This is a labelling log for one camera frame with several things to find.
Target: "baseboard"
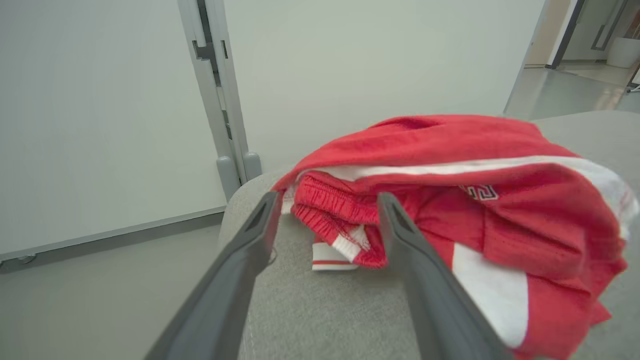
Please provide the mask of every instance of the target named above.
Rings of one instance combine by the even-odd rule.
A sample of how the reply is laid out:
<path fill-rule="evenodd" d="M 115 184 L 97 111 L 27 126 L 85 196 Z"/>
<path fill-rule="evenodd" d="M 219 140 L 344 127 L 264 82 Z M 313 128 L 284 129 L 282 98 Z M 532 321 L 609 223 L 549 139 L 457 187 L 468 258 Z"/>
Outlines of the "baseboard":
<path fill-rule="evenodd" d="M 88 235 L 88 236 L 82 236 L 80 238 L 63 240 L 63 241 L 59 241 L 57 243 L 50 243 L 50 244 L 47 244 L 47 245 L 36 246 L 36 247 L 32 247 L 30 249 L 7 252 L 6 254 L 0 254 L 0 263 L 2 261 L 6 261 L 6 260 L 9 260 L 9 259 L 19 258 L 21 256 L 28 256 L 28 255 L 38 254 L 40 252 L 61 249 L 63 247 L 79 245 L 79 244 L 82 244 L 82 243 L 88 243 L 90 241 L 111 238 L 111 237 L 118 236 L 118 235 L 135 233 L 136 231 L 147 230 L 147 229 L 151 229 L 153 227 L 164 226 L 164 225 L 172 224 L 172 223 L 175 223 L 175 222 L 187 221 L 187 220 L 191 220 L 191 219 L 194 219 L 194 218 L 199 218 L 199 217 L 204 217 L 204 216 L 211 215 L 211 214 L 221 213 L 221 212 L 224 212 L 225 208 L 226 208 L 226 206 L 221 206 L 219 208 L 208 209 L 208 210 L 203 210 L 203 211 L 197 211 L 195 213 L 185 214 L 185 215 L 181 215 L 181 216 L 178 216 L 178 217 L 166 218 L 166 219 L 162 219 L 162 220 L 147 222 L 145 224 L 124 227 L 123 229 L 115 229 L 115 230 L 111 230 L 111 231 L 105 231 L 104 233 L 93 234 L 93 235 Z"/>

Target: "gray ottoman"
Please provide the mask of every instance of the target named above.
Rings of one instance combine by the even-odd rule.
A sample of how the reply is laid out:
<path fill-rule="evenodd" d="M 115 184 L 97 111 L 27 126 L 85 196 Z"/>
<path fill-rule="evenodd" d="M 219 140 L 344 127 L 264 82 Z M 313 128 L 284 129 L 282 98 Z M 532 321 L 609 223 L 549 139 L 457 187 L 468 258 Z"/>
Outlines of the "gray ottoman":
<path fill-rule="evenodd" d="M 552 142 L 611 168 L 640 189 L 640 115 L 592 111 L 537 120 Z M 265 192 L 286 173 L 261 175 L 232 197 L 220 231 L 224 247 Z M 640 222 L 625 257 L 629 269 L 602 300 L 614 318 L 594 327 L 574 359 L 640 356 Z M 282 216 L 276 261 L 255 283 L 240 359 L 417 359 L 419 351 L 404 291 L 388 270 L 312 272 L 313 233 Z"/>

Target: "red and white jacket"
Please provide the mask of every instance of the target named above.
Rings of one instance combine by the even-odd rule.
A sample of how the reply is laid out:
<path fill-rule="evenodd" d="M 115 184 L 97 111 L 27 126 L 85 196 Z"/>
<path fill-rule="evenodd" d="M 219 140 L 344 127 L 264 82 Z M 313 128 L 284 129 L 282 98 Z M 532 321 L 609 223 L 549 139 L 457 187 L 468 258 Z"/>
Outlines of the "red and white jacket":
<path fill-rule="evenodd" d="M 314 270 L 386 264 L 376 194 L 392 192 L 521 358 L 566 359 L 610 318 L 598 297 L 627 264 L 638 212 L 611 170 L 530 123 L 398 117 L 336 139 L 274 190 L 317 234 Z"/>

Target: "gray floor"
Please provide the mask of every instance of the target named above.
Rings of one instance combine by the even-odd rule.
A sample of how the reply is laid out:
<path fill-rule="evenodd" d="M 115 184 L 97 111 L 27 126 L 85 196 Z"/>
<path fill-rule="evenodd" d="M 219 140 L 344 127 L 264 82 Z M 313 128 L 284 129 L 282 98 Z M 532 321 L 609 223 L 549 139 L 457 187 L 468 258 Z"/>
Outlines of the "gray floor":
<path fill-rule="evenodd" d="M 507 116 L 618 109 L 640 94 L 526 69 Z M 140 359 L 221 250 L 221 216 L 117 236 L 0 268 L 0 359 Z"/>

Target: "dark door frame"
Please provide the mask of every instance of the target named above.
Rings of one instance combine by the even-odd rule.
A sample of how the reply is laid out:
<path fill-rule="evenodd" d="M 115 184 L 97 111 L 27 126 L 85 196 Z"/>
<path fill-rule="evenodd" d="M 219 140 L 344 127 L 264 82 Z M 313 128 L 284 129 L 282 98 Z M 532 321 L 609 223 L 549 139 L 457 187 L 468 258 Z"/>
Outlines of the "dark door frame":
<path fill-rule="evenodd" d="M 580 12 L 582 11 L 582 7 L 584 6 L 586 0 L 578 0 L 575 3 L 575 8 L 573 8 L 573 13 L 571 14 L 571 19 L 569 20 L 569 24 L 566 26 L 566 31 L 564 32 L 564 36 L 562 37 L 562 41 L 560 42 L 560 46 L 558 47 L 558 51 L 556 52 L 556 57 L 551 65 L 547 65 L 546 68 L 556 70 L 558 65 L 560 65 L 560 61 L 564 56 L 564 52 L 566 52 L 566 48 L 569 46 L 569 41 L 571 41 L 571 36 L 573 35 L 573 30 L 575 30 L 575 26 L 578 23 L 578 17 L 580 16 Z"/>

